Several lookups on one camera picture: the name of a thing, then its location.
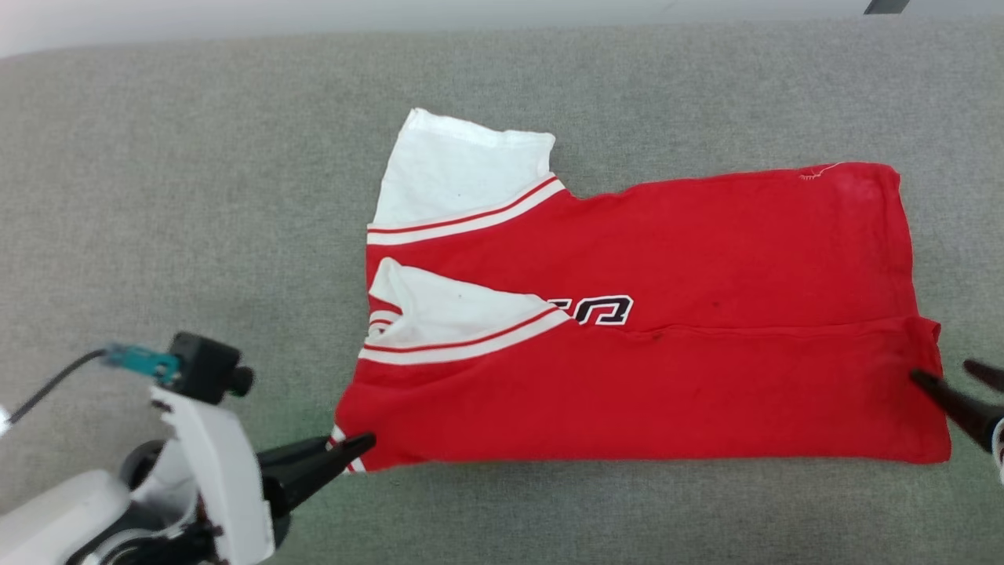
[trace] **shirt logo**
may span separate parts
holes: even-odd
[[[572,299],[551,299],[547,301],[560,310],[568,312],[579,324],[591,322],[596,326],[623,326],[631,314],[635,301],[628,295],[590,297],[575,303]]]

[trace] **black cable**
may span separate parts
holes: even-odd
[[[45,386],[38,389],[38,392],[32,395],[32,397],[29,398],[27,402],[25,402],[24,404],[21,405],[20,408],[15,410],[14,413],[11,414],[10,418],[7,419],[7,422],[10,426],[16,425],[17,420],[23,418],[24,415],[27,414],[29,410],[35,407],[35,404],[41,402],[42,398],[45,398],[50,392],[52,392],[52,389],[55,388],[60,382],[62,382],[63,379],[69,376],[70,373],[79,369],[80,366],[86,363],[87,361],[90,361],[92,359],[97,359],[98,357],[104,357],[105,353],[107,353],[106,350],[97,349],[91,351],[87,355],[84,355],[83,357],[67,365],[65,369],[59,371],[58,373],[56,373],[56,376],[49,379],[49,382],[45,383]]]

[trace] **gray fabric surface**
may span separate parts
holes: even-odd
[[[591,195],[844,160],[901,171],[949,379],[1004,363],[1004,20],[331,35],[0,61],[0,402],[110,340],[246,352],[258,448],[326,434],[365,325],[364,224],[408,109],[554,131]],[[0,441],[0,510],[163,436],[89,367]],[[735,426],[742,427],[737,421]],[[1004,490],[951,463],[430,465],[339,480],[283,563],[991,563]]]

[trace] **red fabric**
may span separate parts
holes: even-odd
[[[558,193],[502,224],[380,260],[545,300],[626,295],[623,326],[569,322],[419,366],[360,359],[335,420],[374,471],[426,461],[950,456],[909,370],[920,318],[899,175],[849,163]]]

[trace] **jersey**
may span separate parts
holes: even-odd
[[[553,142],[413,110],[367,229],[367,284],[394,257],[626,330],[918,315],[889,166],[670,180],[580,199],[549,172]]]
[[[944,461],[945,419],[906,378],[936,325],[649,331],[581,325],[534,295],[381,261],[336,435],[356,472],[424,462],[852,457]]]

